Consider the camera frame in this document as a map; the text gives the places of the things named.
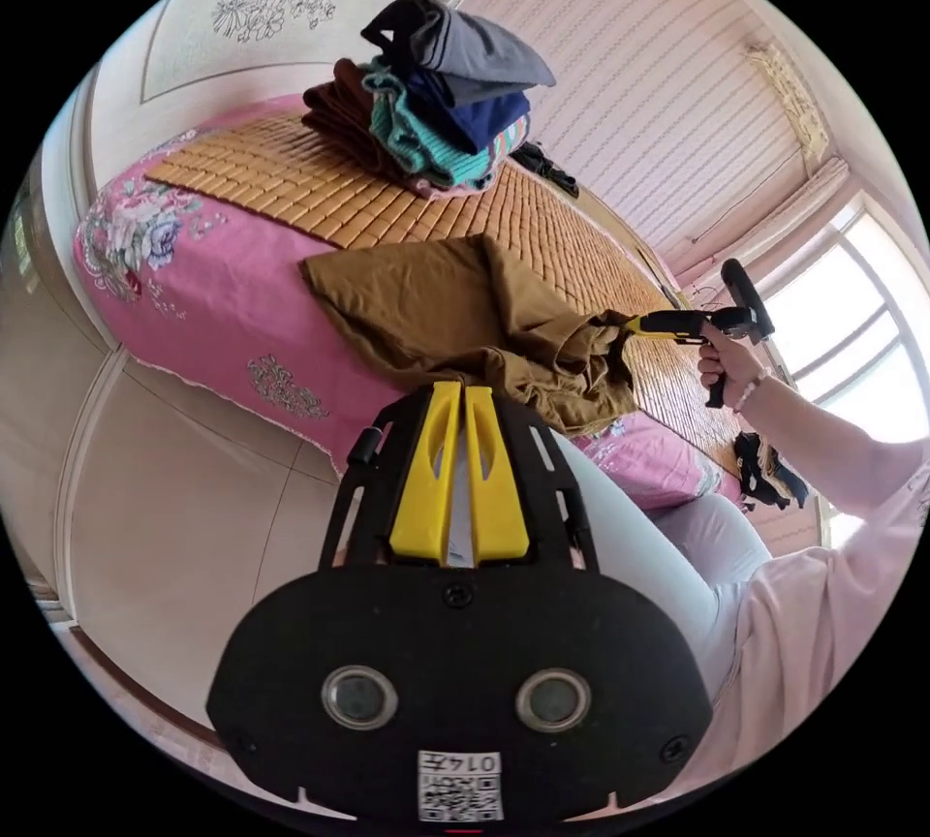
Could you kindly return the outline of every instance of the screw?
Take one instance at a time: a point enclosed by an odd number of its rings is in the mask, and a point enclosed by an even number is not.
[[[449,607],[468,607],[474,597],[472,589],[461,582],[453,582],[443,590],[443,601]]]
[[[672,737],[662,750],[659,751],[659,759],[669,764],[679,762],[684,757],[690,744],[691,740],[685,736],[685,734]]]
[[[237,730],[232,735],[232,744],[239,753],[252,755],[259,751],[255,741],[244,730]]]

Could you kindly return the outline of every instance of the headboard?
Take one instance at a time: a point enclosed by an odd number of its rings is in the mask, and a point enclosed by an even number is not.
[[[104,54],[49,127],[48,231],[75,294],[78,221],[140,156],[227,110],[329,80],[342,56],[370,58],[362,27],[392,0],[163,0]]]

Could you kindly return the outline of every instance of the yellow plastic part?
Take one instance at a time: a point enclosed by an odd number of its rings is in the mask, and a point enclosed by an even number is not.
[[[433,385],[433,395],[390,532],[390,548],[396,556],[429,560],[439,566],[446,563],[461,394],[462,386],[458,382]],[[443,460],[437,474],[436,461],[440,452]]]
[[[643,330],[643,329],[640,329],[640,321],[641,321],[641,320],[642,320],[641,316],[640,316],[640,317],[633,317],[633,318],[630,318],[630,319],[624,324],[624,327],[623,327],[623,328],[624,328],[628,333],[633,333],[633,334],[635,334],[636,336],[642,336],[642,337],[645,337],[646,339],[649,339],[649,340],[673,340],[673,339],[675,339],[675,334],[674,334],[674,333],[667,333],[667,332],[664,332],[664,331],[659,332],[659,331],[656,331],[656,330]]]
[[[465,389],[465,434],[475,566],[485,560],[521,559],[530,538],[490,388]]]

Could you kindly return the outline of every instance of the bracelet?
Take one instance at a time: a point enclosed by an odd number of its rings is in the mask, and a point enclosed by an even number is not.
[[[746,390],[739,396],[739,400],[733,405],[733,413],[741,414],[744,405],[749,400],[749,396],[760,386],[763,379],[767,379],[771,375],[768,369],[762,369],[761,372],[753,379],[749,385],[746,386]]]

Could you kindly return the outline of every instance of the qr code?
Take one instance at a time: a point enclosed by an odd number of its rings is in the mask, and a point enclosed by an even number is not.
[[[502,821],[500,755],[420,753],[419,819]]]

